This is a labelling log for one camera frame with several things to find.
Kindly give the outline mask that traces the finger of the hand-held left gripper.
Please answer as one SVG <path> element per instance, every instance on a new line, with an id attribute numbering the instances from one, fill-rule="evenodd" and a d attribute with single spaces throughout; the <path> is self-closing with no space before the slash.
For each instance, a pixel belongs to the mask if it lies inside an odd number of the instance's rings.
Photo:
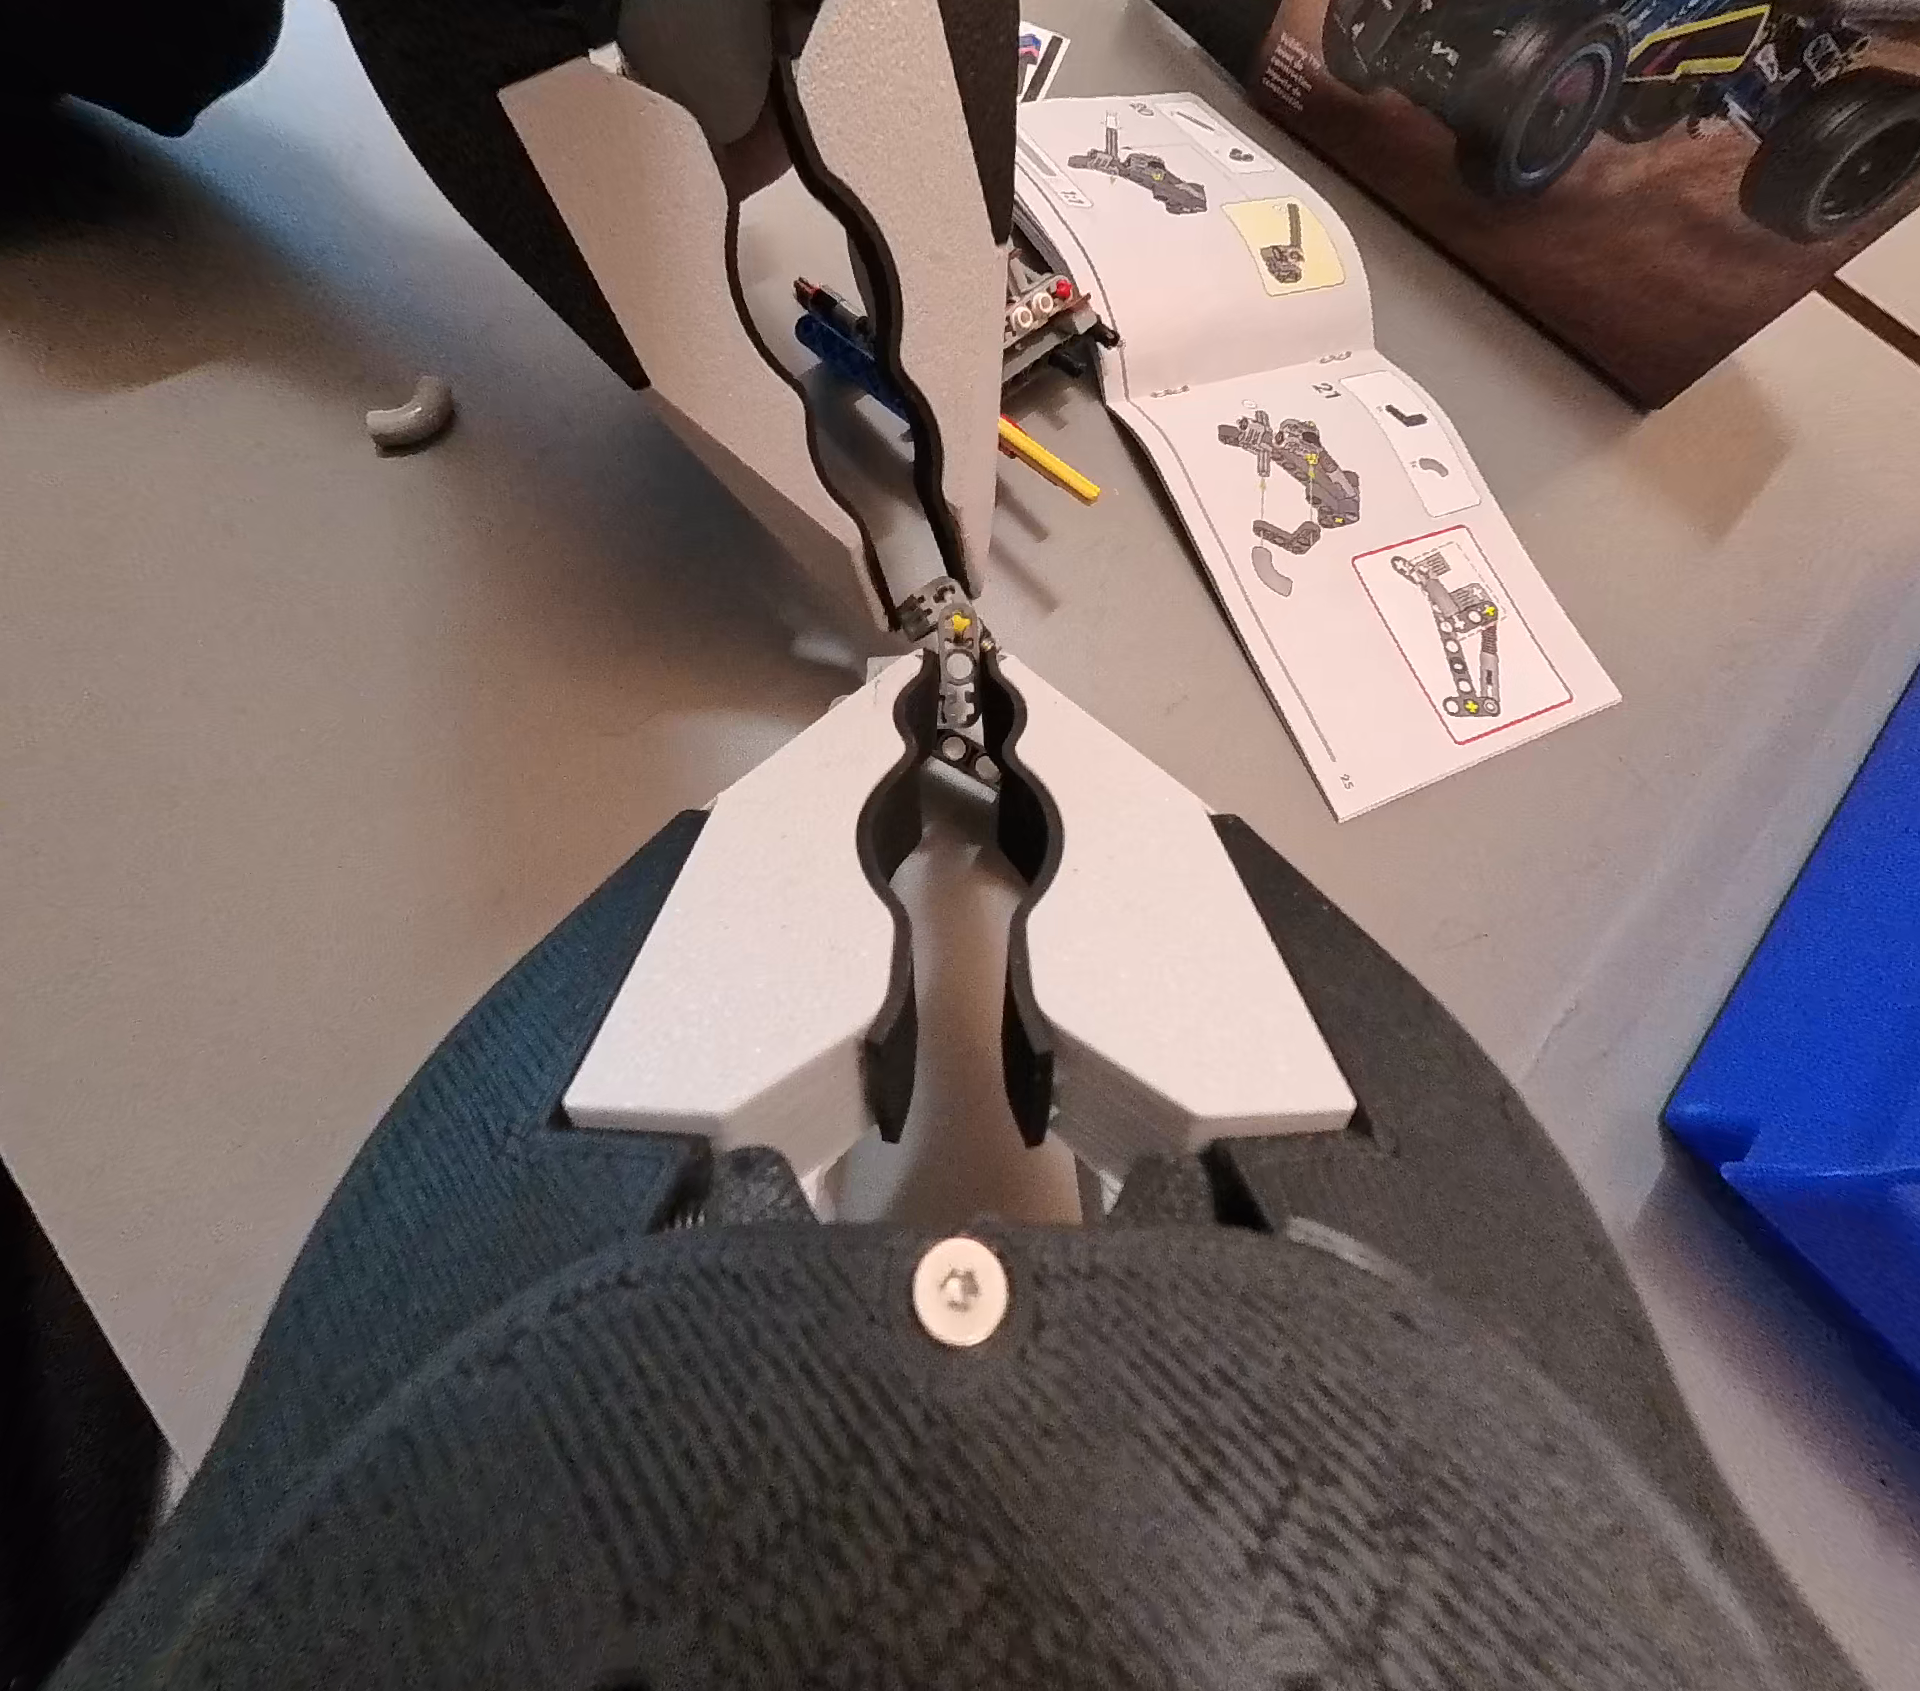
<path id="1" fill-rule="evenodd" d="M 1000 501 L 1004 239 L 941 0 L 817 0 L 776 31 L 776 108 L 871 285 L 877 364 L 910 410 L 935 554 L 978 594 Z"/>
<path id="2" fill-rule="evenodd" d="M 637 353 L 681 444 L 870 626 L 893 626 L 871 542 L 836 501 L 808 410 L 736 293 L 736 202 L 701 121 L 593 55 L 499 105 Z"/>

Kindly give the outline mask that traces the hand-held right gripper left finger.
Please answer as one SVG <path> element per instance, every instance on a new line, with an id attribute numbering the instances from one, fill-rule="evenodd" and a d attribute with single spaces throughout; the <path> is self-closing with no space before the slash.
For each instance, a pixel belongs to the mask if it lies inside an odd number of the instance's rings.
<path id="1" fill-rule="evenodd" d="M 941 667 L 916 650 L 708 803 L 568 1085 L 576 1128 L 776 1150 L 803 1182 L 900 1143 L 919 980 L 893 879 L 935 732 Z"/>

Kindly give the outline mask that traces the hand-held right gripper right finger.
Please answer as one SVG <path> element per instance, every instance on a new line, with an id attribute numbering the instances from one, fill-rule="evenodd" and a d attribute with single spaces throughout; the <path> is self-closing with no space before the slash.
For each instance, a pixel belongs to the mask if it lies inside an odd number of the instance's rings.
<path id="1" fill-rule="evenodd" d="M 995 845 L 1021 879 L 1004 1085 L 1100 1224 L 1144 1159 L 1347 1132 L 1344 1074 L 1214 804 L 1029 661 L 982 667 Z"/>

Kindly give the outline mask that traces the curved grey lego piece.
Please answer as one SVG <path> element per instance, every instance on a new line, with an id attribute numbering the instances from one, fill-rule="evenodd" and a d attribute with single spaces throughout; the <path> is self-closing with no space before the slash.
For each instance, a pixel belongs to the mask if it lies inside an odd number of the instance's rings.
<path id="1" fill-rule="evenodd" d="M 443 378 L 421 378 L 394 409 L 367 410 L 367 436 L 378 454 L 417 454 L 436 444 L 459 419 L 459 397 Z"/>

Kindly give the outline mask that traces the yellow lego axle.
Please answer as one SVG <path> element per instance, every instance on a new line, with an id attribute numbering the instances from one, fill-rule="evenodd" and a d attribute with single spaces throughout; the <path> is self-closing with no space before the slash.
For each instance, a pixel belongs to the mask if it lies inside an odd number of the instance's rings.
<path id="1" fill-rule="evenodd" d="M 1100 481 L 1074 468 L 1062 454 L 1025 432 L 1012 416 L 1000 416 L 1000 454 L 1067 490 L 1074 505 L 1100 505 Z"/>

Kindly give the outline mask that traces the lego instruction booklet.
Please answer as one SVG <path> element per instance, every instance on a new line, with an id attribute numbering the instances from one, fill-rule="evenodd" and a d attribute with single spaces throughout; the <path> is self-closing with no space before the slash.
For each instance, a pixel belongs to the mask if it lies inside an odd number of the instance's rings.
<path id="1" fill-rule="evenodd" d="M 1620 703 L 1295 168 L 1191 93 L 1054 97 L 1017 216 L 1338 817 Z"/>

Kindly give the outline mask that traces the lego set cardboard box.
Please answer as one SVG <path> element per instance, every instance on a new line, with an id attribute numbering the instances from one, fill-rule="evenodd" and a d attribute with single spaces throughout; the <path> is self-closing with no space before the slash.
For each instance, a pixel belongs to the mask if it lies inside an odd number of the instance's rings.
<path id="1" fill-rule="evenodd" d="M 1152 0 L 1636 409 L 1915 210 L 1915 0 Z"/>

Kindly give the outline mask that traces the blue plastic storage bin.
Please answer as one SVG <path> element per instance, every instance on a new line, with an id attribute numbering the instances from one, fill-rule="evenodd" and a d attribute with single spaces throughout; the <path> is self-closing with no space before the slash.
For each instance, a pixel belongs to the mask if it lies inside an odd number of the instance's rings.
<path id="1" fill-rule="evenodd" d="M 1920 1406 L 1920 686 L 1886 713 L 1666 1128 L 1744 1239 Z"/>

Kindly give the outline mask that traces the person's black clothing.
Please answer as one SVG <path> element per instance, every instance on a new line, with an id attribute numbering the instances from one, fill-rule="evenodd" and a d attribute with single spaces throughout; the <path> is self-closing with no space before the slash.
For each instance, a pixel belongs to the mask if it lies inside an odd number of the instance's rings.
<path id="1" fill-rule="evenodd" d="M 0 1683 L 42 1685 L 145 1554 L 169 1443 L 0 1175 Z"/>

